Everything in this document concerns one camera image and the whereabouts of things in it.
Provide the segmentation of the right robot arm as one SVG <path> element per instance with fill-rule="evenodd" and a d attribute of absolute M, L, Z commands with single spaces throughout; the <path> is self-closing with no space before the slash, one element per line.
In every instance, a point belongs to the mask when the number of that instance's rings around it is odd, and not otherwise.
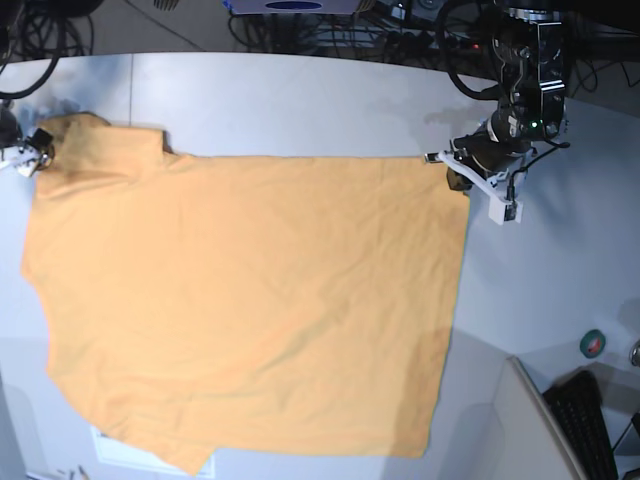
<path fill-rule="evenodd" d="M 46 169 L 55 156 L 53 136 L 41 128 L 25 136 L 11 101 L 1 101 L 1 168 L 28 167 L 34 171 Z"/>

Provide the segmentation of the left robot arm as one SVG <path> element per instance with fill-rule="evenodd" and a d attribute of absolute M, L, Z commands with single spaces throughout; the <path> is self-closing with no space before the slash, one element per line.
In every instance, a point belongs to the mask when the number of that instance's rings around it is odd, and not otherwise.
<path fill-rule="evenodd" d="M 465 172 L 449 170 L 451 189 L 471 188 L 471 177 L 488 181 L 504 175 L 509 182 L 540 159 L 535 145 L 551 152 L 568 148 L 559 138 L 565 120 L 565 27 L 559 6 L 551 1 L 480 1 L 475 30 L 495 85 L 473 90 L 452 64 L 447 33 L 450 14 L 463 1 L 443 3 L 435 37 L 445 70 L 466 97 L 493 101 L 496 109 L 474 133 L 451 140 L 450 154 Z"/>

